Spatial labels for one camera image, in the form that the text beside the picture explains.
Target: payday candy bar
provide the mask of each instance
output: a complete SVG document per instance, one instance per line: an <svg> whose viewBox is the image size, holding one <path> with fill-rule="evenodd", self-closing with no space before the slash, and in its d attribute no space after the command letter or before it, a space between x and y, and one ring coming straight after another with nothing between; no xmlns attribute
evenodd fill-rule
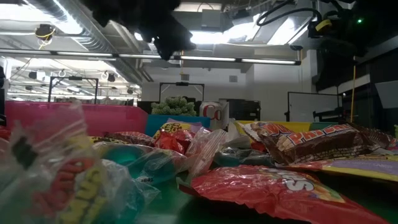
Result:
<svg viewBox="0 0 398 224"><path fill-rule="evenodd" d="M280 164L298 164L371 152L373 143L348 124L305 133L260 135L271 156Z"/></svg>
<svg viewBox="0 0 398 224"><path fill-rule="evenodd" d="M375 149L379 147L387 149L391 141L394 139L394 137L392 137L391 135L383 133L382 131L377 129L365 128L353 123L349 123L349 125L364 133L375 144Z"/></svg>

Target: yellow pole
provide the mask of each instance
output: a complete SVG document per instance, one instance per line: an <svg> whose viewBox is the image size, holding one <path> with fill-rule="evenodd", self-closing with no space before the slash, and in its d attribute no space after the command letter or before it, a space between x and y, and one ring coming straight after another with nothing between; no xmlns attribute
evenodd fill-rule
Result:
<svg viewBox="0 0 398 224"><path fill-rule="evenodd" d="M356 66L354 65L353 95L351 97L351 122L354 120L354 94L355 94Z"/></svg>

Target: green surface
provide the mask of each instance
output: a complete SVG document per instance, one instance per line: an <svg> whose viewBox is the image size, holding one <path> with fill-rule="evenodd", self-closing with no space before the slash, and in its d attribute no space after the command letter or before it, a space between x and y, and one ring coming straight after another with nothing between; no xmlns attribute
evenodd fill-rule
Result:
<svg viewBox="0 0 398 224"><path fill-rule="evenodd" d="M341 192L384 217L391 223L398 223L398 195L392 186L352 176L331 176L317 173L324 184ZM187 195L177 188L175 180L158 184L162 198L155 199L139 217L139 224L197 224L197 223L305 223L295 220L281 220L260 215L244 205L228 202L212 202L204 198Z"/></svg>

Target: white wall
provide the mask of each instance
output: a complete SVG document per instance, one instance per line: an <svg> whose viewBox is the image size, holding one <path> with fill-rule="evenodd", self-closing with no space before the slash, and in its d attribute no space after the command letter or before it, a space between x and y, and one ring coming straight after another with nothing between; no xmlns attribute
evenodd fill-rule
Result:
<svg viewBox="0 0 398 224"><path fill-rule="evenodd" d="M371 77L369 74L364 75L362 77L359 77L355 79L355 88L359 86L366 85L371 82ZM353 81L347 81L338 86L338 93L344 93L345 91L352 90L353 89ZM323 94L337 94L337 88L335 86L326 88L324 90L319 91L319 93Z"/></svg>
<svg viewBox="0 0 398 224"><path fill-rule="evenodd" d="M287 92L313 93L312 77L317 72L315 51L307 51L302 66L253 65L254 80L251 84L251 71L246 77L248 99L261 102L261 119L265 121L286 121Z"/></svg>
<svg viewBox="0 0 398 224"><path fill-rule="evenodd" d="M154 83L143 83L142 101L159 100L160 82L180 82L180 68L146 68L147 72L155 80ZM242 74L239 69L220 69L214 68L208 71L203 68L184 68L183 72L190 75L190 83L205 84L205 101L218 101L220 98L245 99L246 94L246 74ZM237 83L230 83L229 76L238 76ZM187 96L202 100L202 95L193 86L171 85L162 94L162 100L168 96Z"/></svg>

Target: red candy bag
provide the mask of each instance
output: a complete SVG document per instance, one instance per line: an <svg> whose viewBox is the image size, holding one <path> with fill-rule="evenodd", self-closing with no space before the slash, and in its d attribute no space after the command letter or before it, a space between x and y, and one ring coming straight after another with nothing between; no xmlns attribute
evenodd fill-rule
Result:
<svg viewBox="0 0 398 224"><path fill-rule="evenodd" d="M314 177L264 166L221 167L191 186L210 200L235 202L272 217L311 223L388 223Z"/></svg>
<svg viewBox="0 0 398 224"><path fill-rule="evenodd" d="M179 129L172 133L172 136L176 138L177 142L180 143L184 148L184 152L186 152L192 142L192 139L195 137L195 133L188 130Z"/></svg>
<svg viewBox="0 0 398 224"><path fill-rule="evenodd" d="M165 131L160 132L160 136L155 141L155 147L160 149L170 149L180 154L185 154L184 147L178 143L175 137Z"/></svg>

